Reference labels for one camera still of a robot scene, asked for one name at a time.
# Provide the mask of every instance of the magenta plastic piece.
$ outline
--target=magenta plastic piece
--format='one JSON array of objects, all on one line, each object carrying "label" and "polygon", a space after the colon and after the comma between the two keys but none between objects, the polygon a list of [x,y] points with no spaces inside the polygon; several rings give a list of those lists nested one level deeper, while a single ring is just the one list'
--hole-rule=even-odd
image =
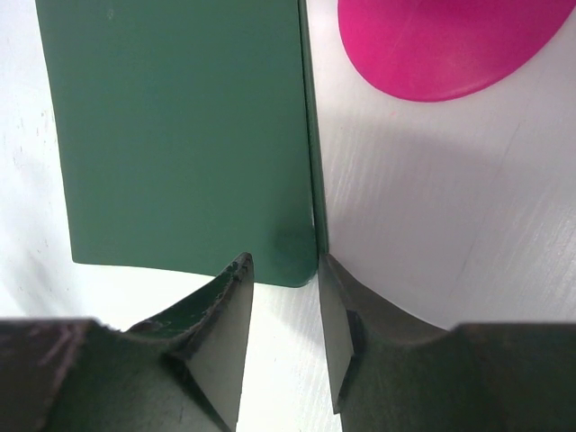
[{"label": "magenta plastic piece", "polygon": [[576,0],[339,0],[356,70],[383,92],[419,102],[477,92],[529,61]]}]

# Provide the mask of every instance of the white background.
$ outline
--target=white background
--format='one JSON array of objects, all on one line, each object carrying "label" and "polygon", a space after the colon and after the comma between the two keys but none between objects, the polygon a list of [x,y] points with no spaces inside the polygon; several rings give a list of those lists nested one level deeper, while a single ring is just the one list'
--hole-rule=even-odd
[{"label": "white background", "polygon": [[[309,0],[331,251],[442,327],[576,317],[576,17],[513,76],[448,103],[373,90]],[[0,2],[0,316],[118,329],[210,278],[72,264],[32,0]],[[338,432],[318,287],[258,285],[238,431]]]}]

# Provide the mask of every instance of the pink disc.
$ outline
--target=pink disc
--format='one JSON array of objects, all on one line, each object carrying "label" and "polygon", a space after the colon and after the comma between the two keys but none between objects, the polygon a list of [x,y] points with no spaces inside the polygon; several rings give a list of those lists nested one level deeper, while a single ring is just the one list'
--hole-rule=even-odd
[{"label": "pink disc", "polygon": [[529,61],[576,0],[339,0],[346,53],[366,81],[419,102],[469,95]]}]

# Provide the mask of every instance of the green card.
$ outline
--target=green card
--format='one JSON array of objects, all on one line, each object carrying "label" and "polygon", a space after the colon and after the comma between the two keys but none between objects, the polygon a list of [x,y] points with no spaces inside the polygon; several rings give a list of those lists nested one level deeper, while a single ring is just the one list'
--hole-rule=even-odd
[{"label": "green card", "polygon": [[299,7],[38,0],[76,262],[316,272]]}]

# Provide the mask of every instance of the white table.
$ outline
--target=white table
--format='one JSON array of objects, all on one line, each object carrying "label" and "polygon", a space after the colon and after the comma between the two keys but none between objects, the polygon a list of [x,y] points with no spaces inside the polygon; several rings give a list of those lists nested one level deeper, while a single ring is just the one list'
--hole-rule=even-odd
[{"label": "white table", "polygon": [[[332,253],[443,327],[573,319],[576,17],[514,76],[419,104],[376,92],[354,71],[336,4],[309,1]],[[206,283],[72,264],[32,0],[0,2],[0,56],[0,315],[88,315],[126,329]],[[341,430],[317,288],[256,287],[238,431]]]}]

